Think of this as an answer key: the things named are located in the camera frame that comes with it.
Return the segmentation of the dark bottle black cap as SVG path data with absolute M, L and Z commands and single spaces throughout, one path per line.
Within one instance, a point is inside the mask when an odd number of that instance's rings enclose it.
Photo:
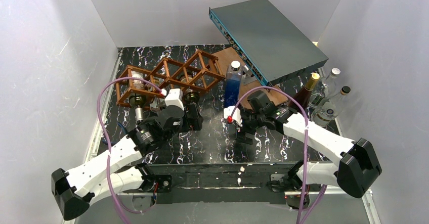
M 190 103 L 198 103 L 200 100 L 200 94 L 191 88 L 182 88 L 183 97 L 182 101 L 188 105 Z

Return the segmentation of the green bottle silver cap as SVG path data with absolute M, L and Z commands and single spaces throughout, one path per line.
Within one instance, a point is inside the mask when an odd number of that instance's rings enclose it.
M 140 80 L 133 80 L 133 85 L 137 89 L 145 89 L 144 84 Z M 136 125 L 143 121 L 143 107 L 146 104 L 146 96 L 139 93 L 131 93 L 129 97 L 130 105 L 135 109 Z

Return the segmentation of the blue glass bottle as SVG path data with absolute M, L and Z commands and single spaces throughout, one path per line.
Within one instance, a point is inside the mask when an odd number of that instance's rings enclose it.
M 234 106 L 239 97 L 242 67 L 239 61 L 232 61 L 227 68 L 224 89 L 224 108 Z

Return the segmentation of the dark bottle gold cap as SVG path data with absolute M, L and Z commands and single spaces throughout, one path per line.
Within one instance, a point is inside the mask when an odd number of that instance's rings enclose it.
M 310 96 L 313 92 L 313 89 L 318 84 L 319 80 L 320 80 L 320 74 L 316 72 L 312 73 L 311 77 L 304 85 L 304 87 L 302 87 L 293 97 L 304 110 L 307 108 L 310 100 Z

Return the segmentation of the clear glass bottle dark label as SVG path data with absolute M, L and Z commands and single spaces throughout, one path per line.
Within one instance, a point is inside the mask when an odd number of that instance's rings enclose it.
M 336 79 L 340 75 L 341 70 L 338 68 L 332 68 L 330 73 L 320 79 L 310 95 L 309 104 L 310 108 L 315 109 L 320 102 L 327 97 L 330 97 L 336 92 L 337 81 Z

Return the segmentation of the clear bottle white label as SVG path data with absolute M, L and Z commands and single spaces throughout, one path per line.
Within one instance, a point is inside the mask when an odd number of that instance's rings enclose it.
M 346 98 L 350 92 L 349 86 L 343 86 L 337 94 L 324 98 L 314 110 L 312 121 L 320 127 L 327 127 L 344 110 Z

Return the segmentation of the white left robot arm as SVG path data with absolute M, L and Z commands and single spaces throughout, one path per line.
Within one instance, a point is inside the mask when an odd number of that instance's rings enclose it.
M 196 103 L 184 108 L 169 105 L 90 161 L 69 170 L 53 171 L 51 191 L 63 219 L 75 219 L 97 201 L 119 192 L 151 190 L 156 176 L 148 164 L 140 163 L 125 171 L 120 169 L 160 149 L 181 132 L 201 130 L 202 122 Z

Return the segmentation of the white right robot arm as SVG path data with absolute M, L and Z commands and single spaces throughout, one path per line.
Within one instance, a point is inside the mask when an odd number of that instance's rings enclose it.
M 224 108 L 224 118 L 237 125 L 236 140 L 251 144 L 246 135 L 265 126 L 283 135 L 304 141 L 308 129 L 307 145 L 322 153 L 329 162 L 299 161 L 287 175 L 269 181 L 280 191 L 299 190 L 307 185 L 331 185 L 341 188 L 355 198 L 361 198 L 381 175 L 382 169 L 373 145 L 361 138 L 353 141 L 336 135 L 313 122 L 305 122 L 302 114 L 288 106 L 276 106 L 263 91 L 249 96 L 251 109 Z

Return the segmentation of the brown wooden wine rack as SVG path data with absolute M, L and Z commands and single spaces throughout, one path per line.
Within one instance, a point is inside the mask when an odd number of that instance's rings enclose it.
M 225 79 L 217 62 L 216 56 L 197 50 L 185 63 L 163 57 L 152 70 L 128 65 L 119 76 L 121 81 L 115 84 L 116 104 L 131 108 L 130 94 L 139 93 L 147 98 L 143 109 L 149 109 L 155 98 L 162 97 L 154 86 L 147 83 L 143 82 L 145 89 L 135 88 L 133 80 L 125 79 L 132 74 L 142 76 L 160 89 L 191 88 L 202 95 Z

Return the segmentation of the wooden board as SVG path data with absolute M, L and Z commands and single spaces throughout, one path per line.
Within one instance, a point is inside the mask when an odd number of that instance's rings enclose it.
M 233 48 L 223 49 L 219 52 L 213 54 L 218 58 L 217 65 L 220 66 L 223 74 L 226 73 L 228 66 L 230 66 L 232 61 L 239 61 L 242 66 L 244 66 L 244 62 L 239 57 L 239 55 L 235 52 Z M 245 78 L 241 79 L 241 85 L 239 90 L 239 97 L 243 96 L 247 91 L 253 89 L 255 87 L 261 86 L 258 80 L 254 80 L 252 82 L 247 83 Z M 276 106 L 283 104 L 288 101 L 288 98 L 283 94 L 274 91 L 263 89 L 263 91 L 267 94 L 270 101 L 272 101 Z

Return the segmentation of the black base beam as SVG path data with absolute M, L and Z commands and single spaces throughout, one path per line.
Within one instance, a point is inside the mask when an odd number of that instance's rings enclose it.
M 158 178 L 157 204 L 268 202 L 284 204 L 301 191 L 286 185 L 295 162 L 151 164 Z

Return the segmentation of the metal bracket on board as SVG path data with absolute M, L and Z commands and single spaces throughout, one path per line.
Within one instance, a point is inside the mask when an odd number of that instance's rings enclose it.
M 247 85 L 247 84 L 250 84 L 250 83 L 257 80 L 255 75 L 252 73 L 252 71 L 246 65 L 243 65 L 242 68 L 243 68 L 242 69 L 242 79 L 241 79 L 242 85 Z

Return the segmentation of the teal network switch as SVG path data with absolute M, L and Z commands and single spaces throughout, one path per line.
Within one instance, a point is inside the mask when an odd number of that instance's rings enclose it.
M 210 8 L 209 17 L 263 86 L 313 72 L 328 60 L 269 0 Z

